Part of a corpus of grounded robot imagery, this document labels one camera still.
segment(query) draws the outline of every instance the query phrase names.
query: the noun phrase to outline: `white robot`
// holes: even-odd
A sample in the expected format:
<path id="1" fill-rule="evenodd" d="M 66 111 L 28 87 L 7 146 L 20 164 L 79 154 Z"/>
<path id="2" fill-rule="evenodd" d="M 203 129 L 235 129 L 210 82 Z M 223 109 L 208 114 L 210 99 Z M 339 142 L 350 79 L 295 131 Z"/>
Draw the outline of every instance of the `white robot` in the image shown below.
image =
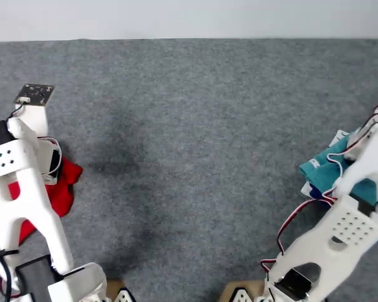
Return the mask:
<path id="1" fill-rule="evenodd" d="M 344 173 L 334 158 L 336 155 L 353 161 Z M 334 186 L 320 199 L 331 206 L 329 211 L 312 230 L 285 250 L 280 241 L 284 228 L 300 210 L 318 200 L 300 204 L 278 231 L 277 258 L 261 261 L 266 271 L 263 295 L 252 299 L 246 288 L 236 288 L 230 302 L 326 301 L 350 276 L 361 256 L 378 242 L 378 105 L 369 119 L 351 134 L 346 150 L 328 154 L 328 160 L 340 168 Z M 354 185 L 366 178 L 374 181 L 377 189 L 375 209 L 370 213 L 363 213 L 360 202 L 350 195 Z M 273 264 L 271 269 L 266 266 L 269 263 Z M 297 270 L 306 264 L 319 267 L 317 281 L 311 282 Z"/>
<path id="2" fill-rule="evenodd" d="M 47 137 L 45 105 L 54 86 L 26 84 L 15 100 L 16 110 L 0 121 L 0 278 L 5 301 L 111 302 L 106 277 L 95 263 L 74 267 L 59 217 L 50 205 L 45 184 L 55 184 L 61 163 L 57 141 Z M 13 200 L 8 185 L 18 181 Z M 45 237 L 50 255 L 21 264 L 21 223 L 29 220 Z M 116 301 L 133 302 L 127 289 Z"/>
<path id="3" fill-rule="evenodd" d="M 16 110 L 0 121 L 0 276 L 6 281 L 5 301 L 12 302 L 110 302 L 105 296 L 106 277 L 95 263 L 75 268 L 59 217 L 53 211 L 45 184 L 56 182 L 61 150 L 48 132 L 45 105 L 53 86 L 26 84 L 16 98 Z M 320 302 L 354 270 L 361 256 L 378 242 L 378 202 L 366 214 L 350 196 L 354 185 L 365 178 L 377 185 L 378 199 L 378 106 L 367 122 L 349 139 L 341 154 L 354 163 L 321 201 L 331 208 L 312 229 L 285 250 L 280 235 L 303 207 L 289 216 L 278 233 L 281 253 L 265 259 L 265 291 L 254 302 Z M 328 160 L 337 162 L 333 154 Z M 13 200 L 8 184 L 18 181 L 20 196 Z M 30 220 L 45 237 L 50 255 L 26 264 L 18 258 L 21 222 Z M 265 264 L 273 263 L 269 269 Z M 295 268 L 313 263 L 320 267 L 312 283 Z M 134 298 L 121 289 L 118 302 Z M 230 302 L 251 302 L 245 289 L 234 290 Z"/>

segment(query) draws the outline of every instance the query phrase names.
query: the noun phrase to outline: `teal cloth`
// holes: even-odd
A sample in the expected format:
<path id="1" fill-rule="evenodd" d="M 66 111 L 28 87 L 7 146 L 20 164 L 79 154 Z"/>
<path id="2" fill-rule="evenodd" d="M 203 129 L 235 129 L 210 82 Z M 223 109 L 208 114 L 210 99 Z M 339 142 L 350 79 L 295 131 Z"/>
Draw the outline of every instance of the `teal cloth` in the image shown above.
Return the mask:
<path id="1" fill-rule="evenodd" d="M 319 162 L 319 167 L 315 167 L 311 162 L 306 162 L 299 167 L 300 171 L 305 175 L 307 181 L 309 181 L 321 193 L 329 190 L 340 176 L 339 166 L 335 163 L 328 162 L 326 156 L 328 153 L 340 153 L 344 151 L 344 149 L 347 147 L 348 138 L 349 135 L 342 138 L 333 146 L 317 154 L 314 159 Z M 336 159 L 341 164 L 344 171 L 349 167 L 343 156 L 334 156 L 332 158 Z M 375 205 L 376 203 L 376 186 L 370 179 L 364 179 L 356 184 L 352 190 L 352 193 L 363 200 L 366 200 L 371 205 Z"/>

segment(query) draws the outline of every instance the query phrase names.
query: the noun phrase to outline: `circuit board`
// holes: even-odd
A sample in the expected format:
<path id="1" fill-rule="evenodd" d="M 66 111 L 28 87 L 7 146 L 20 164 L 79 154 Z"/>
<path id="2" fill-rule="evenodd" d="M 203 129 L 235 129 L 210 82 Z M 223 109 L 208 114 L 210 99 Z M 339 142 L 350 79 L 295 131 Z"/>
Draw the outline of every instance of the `circuit board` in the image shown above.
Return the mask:
<path id="1" fill-rule="evenodd" d="M 51 85 L 25 84 L 18 93 L 14 103 L 45 106 L 48 103 L 54 89 L 55 86 Z"/>

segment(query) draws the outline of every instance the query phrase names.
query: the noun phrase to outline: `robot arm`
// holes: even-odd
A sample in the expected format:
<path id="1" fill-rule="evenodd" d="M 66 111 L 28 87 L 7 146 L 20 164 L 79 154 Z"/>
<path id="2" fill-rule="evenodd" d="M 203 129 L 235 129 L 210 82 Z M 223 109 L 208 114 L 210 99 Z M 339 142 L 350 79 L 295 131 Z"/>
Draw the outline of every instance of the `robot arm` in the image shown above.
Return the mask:
<path id="1" fill-rule="evenodd" d="M 371 123 L 356 161 L 335 182 L 333 207 L 312 229 L 280 254 L 265 281 L 264 297 L 257 301 L 323 301 L 353 272 L 361 256 L 378 242 L 378 122 Z M 371 179 L 377 187 L 375 211 L 359 211 L 350 196 L 354 185 Z M 294 268 L 313 263 L 320 267 L 312 284 Z"/>
<path id="2" fill-rule="evenodd" d="M 15 102 L 26 102 L 16 105 L 17 117 L 0 121 L 0 276 L 9 281 L 9 288 L 20 292 L 17 298 L 13 296 L 14 302 L 110 302 L 105 296 L 106 276 L 98 264 L 74 268 L 60 218 L 47 196 L 45 183 L 53 179 L 45 176 L 53 174 L 49 171 L 50 163 L 57 147 L 38 138 L 37 133 L 46 135 L 47 132 L 46 113 L 44 106 L 32 103 L 46 104 L 47 99 L 42 99 L 45 93 L 40 92 L 28 94 L 27 100 L 23 91 L 32 87 L 43 92 L 48 87 L 53 90 L 53 86 L 25 85 Z M 32 120 L 31 110 L 35 112 Z M 15 181 L 20 195 L 13 200 L 8 185 Z M 18 241 L 24 220 L 29 220 L 45 237 L 50 255 L 21 264 Z M 133 299 L 121 290 L 117 301 Z"/>

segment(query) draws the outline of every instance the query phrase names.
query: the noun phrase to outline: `white wall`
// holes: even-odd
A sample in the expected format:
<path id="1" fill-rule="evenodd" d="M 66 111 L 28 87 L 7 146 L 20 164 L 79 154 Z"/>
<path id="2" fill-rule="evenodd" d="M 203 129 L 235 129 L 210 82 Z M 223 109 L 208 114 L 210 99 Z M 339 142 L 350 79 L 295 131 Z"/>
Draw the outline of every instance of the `white wall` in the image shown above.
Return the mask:
<path id="1" fill-rule="evenodd" d="M 0 41 L 378 38 L 378 0 L 0 0 Z"/>

